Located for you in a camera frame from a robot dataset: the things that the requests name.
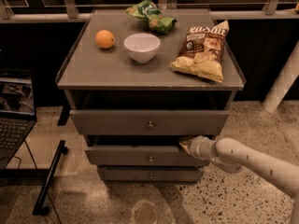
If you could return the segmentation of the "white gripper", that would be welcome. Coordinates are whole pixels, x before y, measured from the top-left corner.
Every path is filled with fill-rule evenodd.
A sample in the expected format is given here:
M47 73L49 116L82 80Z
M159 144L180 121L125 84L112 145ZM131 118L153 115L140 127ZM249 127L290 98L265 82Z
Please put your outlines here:
M183 136L178 140L184 151L198 159L210 161L216 156L215 141L204 136Z

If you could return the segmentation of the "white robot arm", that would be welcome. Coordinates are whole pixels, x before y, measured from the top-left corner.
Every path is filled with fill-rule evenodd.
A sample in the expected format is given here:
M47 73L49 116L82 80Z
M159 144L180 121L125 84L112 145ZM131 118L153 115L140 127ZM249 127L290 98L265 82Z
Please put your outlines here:
M204 136L185 136L178 140L193 158L209 161L223 171L235 174L247 167L294 199L290 224L299 224L299 167L249 148L233 138L218 141Z

